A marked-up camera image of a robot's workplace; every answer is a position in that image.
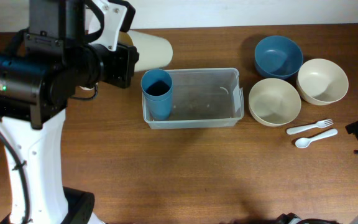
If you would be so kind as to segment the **blue cup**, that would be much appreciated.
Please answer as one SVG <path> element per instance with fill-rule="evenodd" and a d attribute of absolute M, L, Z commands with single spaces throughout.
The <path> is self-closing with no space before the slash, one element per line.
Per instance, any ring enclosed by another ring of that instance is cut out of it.
<path fill-rule="evenodd" d="M 145 95 L 145 104 L 149 113 L 156 120 L 165 120 L 172 111 L 173 95 L 152 96 Z"/>
<path fill-rule="evenodd" d="M 147 71 L 141 79 L 141 89 L 148 106 L 166 108 L 172 106 L 173 80 L 165 70 Z"/>

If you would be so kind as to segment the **beige cup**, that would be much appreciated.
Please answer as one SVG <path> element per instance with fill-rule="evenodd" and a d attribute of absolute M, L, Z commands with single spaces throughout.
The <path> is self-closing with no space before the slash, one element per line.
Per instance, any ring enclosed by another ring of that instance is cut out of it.
<path fill-rule="evenodd" d="M 130 30 L 120 32 L 119 41 L 136 47 L 139 60 L 135 64 L 135 72 L 166 67 L 173 58 L 171 43 L 162 37 Z"/>

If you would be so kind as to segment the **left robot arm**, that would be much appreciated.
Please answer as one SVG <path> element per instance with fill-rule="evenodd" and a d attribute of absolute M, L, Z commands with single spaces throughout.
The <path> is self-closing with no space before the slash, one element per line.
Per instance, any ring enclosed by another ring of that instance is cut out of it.
<path fill-rule="evenodd" d="M 94 195 L 62 183 L 61 136 L 77 87 L 130 85 L 137 49 L 119 41 L 127 1 L 31 1 L 29 26 L 0 53 L 0 140 L 11 185 L 4 223 L 98 223 Z"/>

